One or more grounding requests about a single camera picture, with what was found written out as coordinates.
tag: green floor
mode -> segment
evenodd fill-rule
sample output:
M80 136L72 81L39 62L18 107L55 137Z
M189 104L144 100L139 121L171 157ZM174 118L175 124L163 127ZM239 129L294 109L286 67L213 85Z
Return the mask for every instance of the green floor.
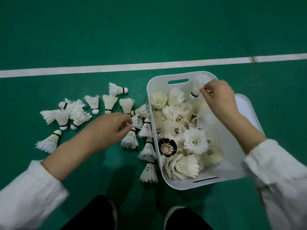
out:
M307 53L302 1L0 0L0 69ZM200 70L246 95L267 137L307 164L305 60L2 78L0 188L47 156L34 145L58 126L47 126L41 110L57 108L65 97L107 94L110 81L128 87L123 96L140 106L152 77ZM65 131L60 143L77 132ZM157 171L158 184L143 184L137 151L117 144L80 166L64 181L70 197L40 229L59 229L101 193L119 205L119 230L162 229L172 205L191 208L215 230L269 229L249 178L176 191Z

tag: hand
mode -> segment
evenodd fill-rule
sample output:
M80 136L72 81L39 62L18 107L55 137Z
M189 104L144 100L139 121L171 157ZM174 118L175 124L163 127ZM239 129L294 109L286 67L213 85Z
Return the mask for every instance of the hand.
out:
M215 79L205 84L199 91L222 123L240 116L235 94L227 82Z
M105 114L90 122L72 140L82 144L91 154L107 149L123 139L132 129L130 115L120 112Z

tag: pant leg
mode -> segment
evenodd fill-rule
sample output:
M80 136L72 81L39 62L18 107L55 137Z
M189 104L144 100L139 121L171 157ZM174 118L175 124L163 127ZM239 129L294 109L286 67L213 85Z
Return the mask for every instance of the pant leg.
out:
M166 222L165 230L187 229L213 230L206 221L188 208L174 211Z
M115 222L112 207L103 195L96 196L90 203L73 217L61 230L69 229L104 229L114 230Z

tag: white jacket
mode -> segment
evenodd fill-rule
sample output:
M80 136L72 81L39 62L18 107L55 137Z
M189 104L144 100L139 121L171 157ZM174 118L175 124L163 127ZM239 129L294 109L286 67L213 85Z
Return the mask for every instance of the white jacket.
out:
M274 140L266 140L245 158L276 230L307 229L307 168ZM36 229L68 197L68 191L40 161L0 192L0 229Z

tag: plastic container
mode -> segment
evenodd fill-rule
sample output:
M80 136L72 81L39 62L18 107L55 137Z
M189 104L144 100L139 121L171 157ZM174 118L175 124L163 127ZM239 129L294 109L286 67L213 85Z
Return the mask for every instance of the plastic container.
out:
M149 95L156 91L161 91L166 94L168 92L176 87L181 89L185 93L186 101L191 101L190 92L192 90L193 86L193 78L196 74L207 74L213 79L216 78L212 73L205 72L205 71L199 71L199 72L191 72L191 73L182 73L182 74L174 74L174 75L165 75L165 76L158 76L152 78L147 85L147 93L148 93L148 100ZM184 83L177 83L177 84L168 84L169 81L175 81L175 80L182 80L182 79L188 79L188 81ZM200 95L198 100L203 100L204 97ZM239 112L246 116L247 119L256 127L259 129L259 131L262 131L262 128L259 124L259 121L256 117L256 114L253 110L253 107L248 100L248 98L242 94L236 94L236 102L238 105ZM152 110L155 110L155 107L153 105L149 105L150 109L150 117L153 120L152 116ZM218 164L217 166L212 166L205 172L200 172L199 175L196 178L188 178L185 180L174 180L172 178L169 178L167 173L161 168L161 155L159 153L158 149L158 141L156 137L156 131L155 131L155 125L154 121L151 121L153 135L154 135L154 144L157 151L157 159L159 163L159 168L162 171L162 176L165 180L165 182L171 186L174 189L178 190L186 190L191 189L194 187L199 187L215 182L222 182L227 180L233 180L238 178L246 177L247 174L244 171L243 167L241 166L241 162L244 159L244 153L242 149L240 148L238 142L234 138L234 136L223 126L223 124L220 121L216 121L216 123L213 125L212 129L214 132L214 135L218 137L219 142L221 142L221 147L223 148L225 152L225 156L223 161Z

